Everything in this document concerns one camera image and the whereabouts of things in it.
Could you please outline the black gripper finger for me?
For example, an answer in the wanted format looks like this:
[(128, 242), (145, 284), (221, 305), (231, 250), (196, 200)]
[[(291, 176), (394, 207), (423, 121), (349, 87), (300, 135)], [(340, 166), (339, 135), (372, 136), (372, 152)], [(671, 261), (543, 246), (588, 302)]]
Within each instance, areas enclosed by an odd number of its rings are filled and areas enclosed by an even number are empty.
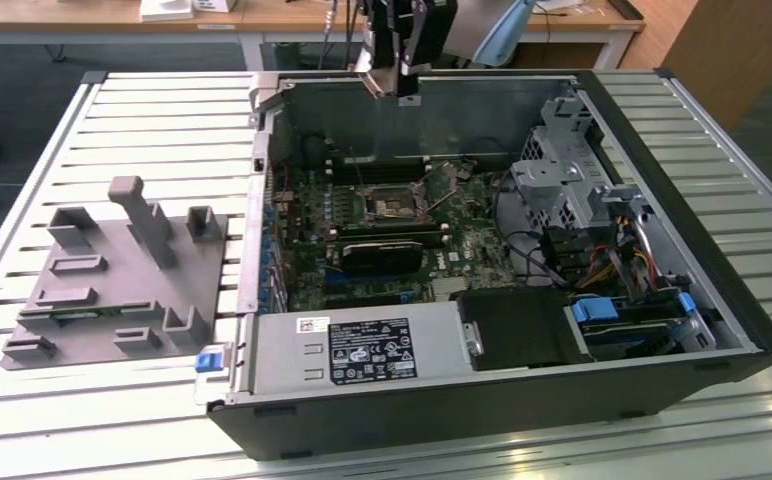
[(394, 5), (391, 1), (365, 2), (367, 24), (369, 31), (368, 50), (371, 67), (386, 68), (394, 65)]
[(398, 14), (398, 95), (418, 92), (418, 73), (436, 57), (436, 7), (432, 1), (406, 1)]

